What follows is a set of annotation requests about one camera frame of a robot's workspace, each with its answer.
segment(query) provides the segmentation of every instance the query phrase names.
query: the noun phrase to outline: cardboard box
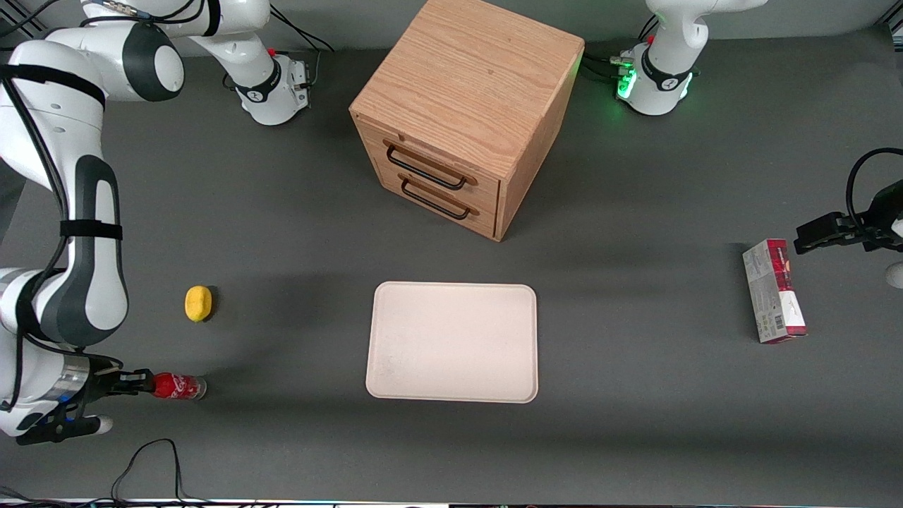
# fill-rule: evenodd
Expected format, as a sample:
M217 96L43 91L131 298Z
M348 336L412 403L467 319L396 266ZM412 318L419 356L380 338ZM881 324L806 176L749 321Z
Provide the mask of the cardboard box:
M743 254L749 295L761 343L782 343L806 335L803 313L790 281L787 241L769 239Z

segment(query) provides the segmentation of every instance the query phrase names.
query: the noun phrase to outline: wooden drawer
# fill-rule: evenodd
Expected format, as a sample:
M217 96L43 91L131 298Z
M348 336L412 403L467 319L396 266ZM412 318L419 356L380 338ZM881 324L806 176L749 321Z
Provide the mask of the wooden drawer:
M493 238L495 235L495 211L486 212L471 204L460 202L456 199L457 196L437 191L423 179L403 171L381 174L380 182L389 191L408 201L415 202L445 219L455 221L485 237Z
M418 153L397 134L371 126L360 118L356 118L355 123L383 185L395 186L398 174L407 175L427 191L449 195L455 202L495 216L497 179L465 168L452 169L435 156Z
M349 111L383 186L501 241L582 53L579 37L487 2L427 0Z

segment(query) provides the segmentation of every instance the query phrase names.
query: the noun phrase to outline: black cable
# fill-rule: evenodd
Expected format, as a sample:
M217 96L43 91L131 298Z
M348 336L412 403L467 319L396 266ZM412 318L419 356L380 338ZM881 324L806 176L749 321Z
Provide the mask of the black cable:
M172 11L171 13L169 13L165 16L157 16L157 19L173 19L175 16L184 13L185 9L191 7L191 4L194 4L195 1L196 0L188 0L188 2L185 2L185 5L179 7L175 11Z
M6 19L13 19L13 17L12 17L11 15L9 15L9 13L7 13L7 12L6 12L6 9L4 9L3 7L0 7L0 14L2 14L3 17L6 18ZM19 30L22 30L22 33L24 33L25 36L28 37L29 39L34 39L34 34L31 33L31 32L29 31L29 29L25 28L24 25L23 25L23 27L20 28Z
M302 29L298 28L297 26L295 26L294 23L292 23L291 21L289 21L288 16L286 16L285 14L283 14L282 11L280 11L278 8L276 8L275 5L270 5L270 12L274 15L274 17L275 17L276 19L278 19L279 21L281 21L281 22L287 24L288 26L292 27L292 29L294 29L296 32L298 32L298 34L300 34L300 35L301 35L302 37L304 37L305 39L307 39L307 37L310 37L310 38L313 39L314 41L318 41L318 42L322 43L324 46L326 46L326 47L330 50L330 52L335 52L335 51L336 51L335 48L333 48L331 44L329 44L328 42L324 41L324 40L321 39L320 37L317 37L316 35L314 35L314 34L312 34L312 33L310 33L310 32L305 32L304 30L302 30Z
M81 20L79 23L79 28L84 28L92 23L101 23L105 21L137 21L137 22L150 22L151 20L147 18L140 18L138 16L97 16L93 18L85 18Z
M46 9L47 7L50 7L53 4L56 4L59 1L60 0L47 0L43 4L39 5L38 8L35 9L31 14L28 14L25 17L25 19L23 19L22 21L20 21L17 24L14 24L13 26L7 28L6 30L0 32L0 37L6 37L10 33L13 33L16 30L19 30L20 28L22 28L23 26L26 26L32 19L37 17L38 14L42 13L44 9Z
M13 395L9 401L4 400L0 410L7 413L13 412L15 405L19 403L19 395L22 392L22 374L24 371L24 344L23 333L17 330L15 333L15 376L13 379Z
M878 154L894 154L903 156L903 148L894 148L891 146L885 148L875 148L870 151L868 154L863 155L856 161L856 164L853 165L850 170L850 177L847 179L847 188L846 188L846 205L847 205L847 213L850 214L850 218L852 219L852 223L856 226L856 230L859 231L860 235L862 235L869 242L882 247L884 249L895 250L897 252L903 251L903 248L895 247L891 242L879 239L876 237L871 231L865 228L865 225L862 224L862 219L856 214L856 208L852 203L852 195L853 195L853 187L856 184L856 175L859 173L859 170L862 168L862 165L866 163L869 159Z
M128 466L122 472L121 475L113 482L113 485L110 486L110 498L114 500L115 503L123 503L125 500L119 495L119 487L122 485L123 480L126 479L128 474L132 471L132 467L135 466L135 460L138 458L138 455L144 451L145 448L155 445L157 443L168 443L172 448L172 459L175 463L175 498L181 501L182 503L193 505L193 503L189 503L185 498L197 499L200 501L205 501L208 503L213 503L209 499L203 499L200 497L196 497L193 495L189 495L185 492L185 489L182 487L182 463L179 461L179 451L176 449L175 442L168 437L162 437L160 439L155 439L153 441L144 443L139 447L134 454L132 454L132 458L128 461Z
M593 74L595 74L597 76L597 78L591 78L589 76L584 76L585 78L592 80L592 81L601 81L601 82L606 82L606 83L615 82L615 78L613 76L610 76L609 74L605 74L602 71L599 71L597 69L593 69L592 67L587 65L586 62L581 63L580 71L589 71L589 72L592 72Z
M76 353L76 352L74 352L74 351L65 351L65 350L62 350L62 349L58 349L58 348L55 348L55 347L51 347L51 346L49 346L49 345L47 345L47 344L45 344L45 343L43 343L43 342L41 342L41 341L35 339L35 338L34 338L33 336L31 336L30 334L25 334L25 340L28 341L29 343L34 344L34 345L37 346L37 347L40 347L40 348L43 349L44 351L50 351L50 352L52 352L52 353L65 354L65 355L67 355L67 356L78 356L78 357L80 357L80 358L87 358L87 359L89 359L89 360L98 360L98 361L101 361L101 362L109 362L111 365L113 365L114 367L116 367L117 370L122 370L122 368L125 366L125 365L122 363L122 361L117 360L116 358L113 358L113 357L111 357L111 356L106 356L106 355L104 355L104 354Z
M652 14L652 17L650 17L648 20L646 20L646 24L644 24L642 30L639 31L639 35L637 35L637 40L642 41L643 37L646 37L647 33L651 32L654 28L656 28L657 24L658 24L658 16L656 16L655 14Z
M229 85L227 85L226 80L228 80L228 72L223 74L223 88L227 89L228 91L235 91L235 87L230 87Z
M190 0L188 5L194 4L195 1L196 0ZM101 22L105 22L105 21L137 21L137 22L153 23L153 24L185 24L185 23L190 23L190 22L198 19L200 17L200 15L203 14L204 7L206 5L207 5L207 0L200 0L200 7L198 8L198 12L192 14L191 16L189 16L187 18L182 18L182 19L170 19L168 17L168 16L170 16L170 14L167 14L166 16L163 16L163 17L152 16L150 18L143 18L140 16L97 16L97 17L81 20L81 23L79 23L79 27L84 28L84 27L88 26L89 24L101 23ZM179 13L181 10L182 10L182 8L180 7L179 10L176 11L176 13Z
M69 218L69 204L66 199L66 193L63 191L64 187L62 178L60 177L60 170L53 162L53 157L51 156L50 150L47 148L47 144L44 142L44 138L41 136L41 131L34 122L32 114L25 106L25 102L22 99L22 95L19 94L18 88L13 84L13 79L4 76L0 78L0 81L2 81L3 87L6 89L6 94L9 96L10 102L13 103L16 112L22 119L25 130L28 131L28 136L32 140L34 149L37 151L38 157L41 159L44 166L44 172L47 174L47 180L53 191L57 207L60 211L60 216L62 220L66 221Z
M6 2L6 3L7 3L10 7L12 7L13 10L16 11L20 16L25 17L25 16L28 15L28 11L25 10L25 9L23 9L22 6L21 6L21 5L18 5L16 2ZM38 32L41 31L41 25L38 24L38 22L34 21L34 18L32 18L32 20L31 20L30 22L28 22L28 23L29 23L29 24L32 26L32 28L35 30L35 33L38 33Z
M900 12L900 9L903 9L903 3L897 5L896 9L894 9L894 7L888 9L888 11L881 17L881 19L884 21L884 23L890 23L890 20Z
M648 36L652 33L652 31L655 30L657 27L658 27L658 20L656 19L656 22L653 23L652 26L649 27L649 30L646 33L643 33L643 36L640 37L639 40L642 41L642 40L648 38Z
M598 63L609 63L609 59L591 55L587 52L583 54L583 58L589 61L597 61Z
M191 5L191 4L193 4L193 3L194 3L194 1L191 0L191 1L189 2L189 5ZM200 17L200 15L203 14L203 12L204 12L204 7L205 7L205 6L207 6L207 0L200 0L200 7L198 7L198 12L196 12L196 13L194 13L194 14L188 16L187 18L183 18L183 19L167 19L167 18L165 18L165 17L164 17L164 18L158 18L158 17L155 17L155 18L153 18L153 22L156 23L156 24L183 24L183 23L190 23L190 22L192 22L192 21L198 19L198 18Z

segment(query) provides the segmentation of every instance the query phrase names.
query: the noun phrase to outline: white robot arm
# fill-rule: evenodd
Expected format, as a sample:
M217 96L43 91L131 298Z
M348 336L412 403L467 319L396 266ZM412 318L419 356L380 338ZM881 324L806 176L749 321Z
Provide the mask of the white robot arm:
M61 211L45 270L0 268L0 430L22 444L105 432L110 421L84 416L87 403L154 391L149 371L83 352L128 310L119 192L100 145L107 99L176 97L184 71L170 38L188 36L226 68L258 123L283 123L308 104L303 62L271 56L253 34L267 0L194 0L169 16L183 0L82 4L86 26L19 44L0 66L0 157L52 191ZM67 266L56 269L64 250Z
M628 68L617 97L644 115L668 113L686 95L693 65L709 41L703 16L747 11L767 1L647 0L658 17L658 31L651 44L641 42L612 59Z

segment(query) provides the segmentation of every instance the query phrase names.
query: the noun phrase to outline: drawer handle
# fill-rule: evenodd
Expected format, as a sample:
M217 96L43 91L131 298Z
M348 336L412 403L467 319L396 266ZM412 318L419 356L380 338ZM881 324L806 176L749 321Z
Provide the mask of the drawer handle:
M433 182L437 185L441 185L442 187L445 187L446 189L449 189L452 191L459 191L461 189L461 187L463 187L464 184L467 183L467 179L463 178L463 177L461 178L461 181L457 182L457 183L446 182L442 178L436 178L435 176L433 176L429 173L426 173L422 169L417 169L404 161L400 161L400 160L394 158L392 156L392 154L395 152L395 150L396 150L395 146L389 145L389 149L386 152L386 157L388 157L390 163L400 166L400 167L403 167L404 169L410 171L413 174L422 176L423 178L429 180L430 182Z
M439 206L438 204L424 198L423 196L418 196L417 194L412 193L411 191L408 191L407 185L409 183L411 183L411 182L407 178L405 178L405 180L401 183L401 192L405 193L405 196L415 199L418 202L421 202L421 203L425 204L426 206L429 206L430 208L432 208L433 210L436 210L439 213L444 213L445 215L448 215L449 217L453 218L456 221L463 221L464 219L467 219L468 215L470 215L470 208L465 208L464 213L455 213L447 208Z

